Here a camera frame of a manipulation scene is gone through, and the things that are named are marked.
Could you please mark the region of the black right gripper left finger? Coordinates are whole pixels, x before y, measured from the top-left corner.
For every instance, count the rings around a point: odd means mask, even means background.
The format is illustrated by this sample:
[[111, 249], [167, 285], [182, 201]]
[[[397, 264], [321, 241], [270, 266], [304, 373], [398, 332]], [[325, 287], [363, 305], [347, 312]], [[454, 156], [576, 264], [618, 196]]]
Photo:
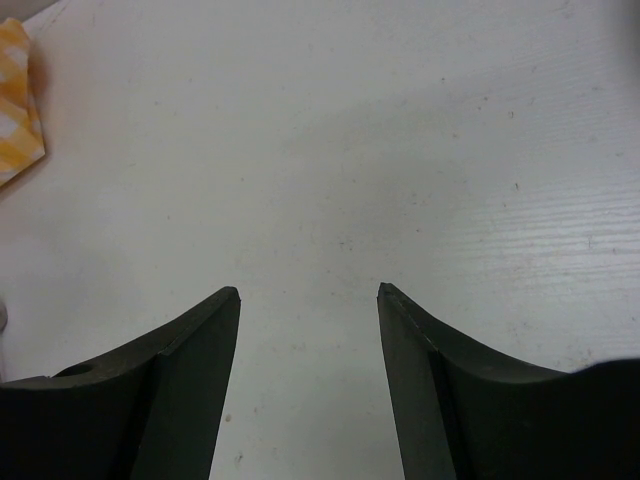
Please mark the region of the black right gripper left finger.
[[224, 287], [105, 354], [2, 383], [2, 478], [208, 478], [240, 305]]

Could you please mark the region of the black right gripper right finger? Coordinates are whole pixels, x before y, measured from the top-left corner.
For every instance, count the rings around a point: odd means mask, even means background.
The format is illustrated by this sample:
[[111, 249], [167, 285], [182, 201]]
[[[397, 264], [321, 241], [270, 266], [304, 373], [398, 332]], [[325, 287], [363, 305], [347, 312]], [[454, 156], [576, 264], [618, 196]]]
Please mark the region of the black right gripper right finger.
[[635, 479], [639, 363], [565, 373], [496, 351], [396, 286], [377, 296], [408, 479]]

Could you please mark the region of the yellow white checkered cloth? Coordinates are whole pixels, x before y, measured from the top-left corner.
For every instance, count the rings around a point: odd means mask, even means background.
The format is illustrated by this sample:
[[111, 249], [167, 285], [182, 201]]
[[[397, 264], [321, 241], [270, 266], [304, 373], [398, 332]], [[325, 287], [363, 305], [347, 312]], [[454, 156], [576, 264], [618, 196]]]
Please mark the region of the yellow white checkered cloth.
[[1, 23], [1, 186], [45, 155], [45, 141], [29, 74], [31, 40], [22, 23]]

